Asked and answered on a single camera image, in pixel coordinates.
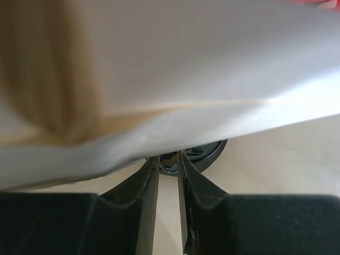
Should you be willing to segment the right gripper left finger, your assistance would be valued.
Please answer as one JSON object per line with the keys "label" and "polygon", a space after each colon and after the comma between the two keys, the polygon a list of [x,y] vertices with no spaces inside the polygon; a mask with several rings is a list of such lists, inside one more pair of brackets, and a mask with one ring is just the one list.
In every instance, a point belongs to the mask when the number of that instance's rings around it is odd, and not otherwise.
{"label": "right gripper left finger", "polygon": [[152,254],[159,158],[102,195],[1,193],[1,254]]}

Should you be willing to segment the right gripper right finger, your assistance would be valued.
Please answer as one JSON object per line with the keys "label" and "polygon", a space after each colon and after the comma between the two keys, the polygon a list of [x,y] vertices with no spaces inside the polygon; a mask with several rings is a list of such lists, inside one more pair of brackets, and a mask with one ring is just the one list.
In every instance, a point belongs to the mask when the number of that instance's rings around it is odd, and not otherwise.
{"label": "right gripper right finger", "polygon": [[229,194],[178,153],[184,254],[339,254],[339,197]]}

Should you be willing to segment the black lid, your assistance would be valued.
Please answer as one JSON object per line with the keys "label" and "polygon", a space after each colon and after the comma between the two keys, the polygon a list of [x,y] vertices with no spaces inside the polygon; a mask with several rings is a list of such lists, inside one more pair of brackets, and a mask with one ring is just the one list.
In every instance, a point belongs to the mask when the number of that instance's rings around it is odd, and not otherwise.
{"label": "black lid", "polygon": [[[222,154],[228,140],[217,141],[183,150],[188,160],[200,173],[204,172]],[[162,175],[178,177],[178,152],[170,152],[160,156],[159,171]]]}

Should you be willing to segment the kraft paper bag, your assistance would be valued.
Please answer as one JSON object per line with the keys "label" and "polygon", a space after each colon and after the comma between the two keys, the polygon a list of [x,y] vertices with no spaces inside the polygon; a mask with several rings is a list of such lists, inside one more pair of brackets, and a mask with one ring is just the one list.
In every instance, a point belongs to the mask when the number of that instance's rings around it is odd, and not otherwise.
{"label": "kraft paper bag", "polygon": [[1,193],[102,195],[152,157],[339,113],[339,9],[1,1]]}

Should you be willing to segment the red plastic shopping basket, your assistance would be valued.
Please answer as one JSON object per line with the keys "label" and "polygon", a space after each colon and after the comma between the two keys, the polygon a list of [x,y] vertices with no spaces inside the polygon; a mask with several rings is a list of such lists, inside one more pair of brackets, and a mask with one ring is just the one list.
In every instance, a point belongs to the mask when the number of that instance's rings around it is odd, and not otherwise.
{"label": "red plastic shopping basket", "polygon": [[323,9],[339,9],[339,0],[291,0],[302,5],[313,5]]}

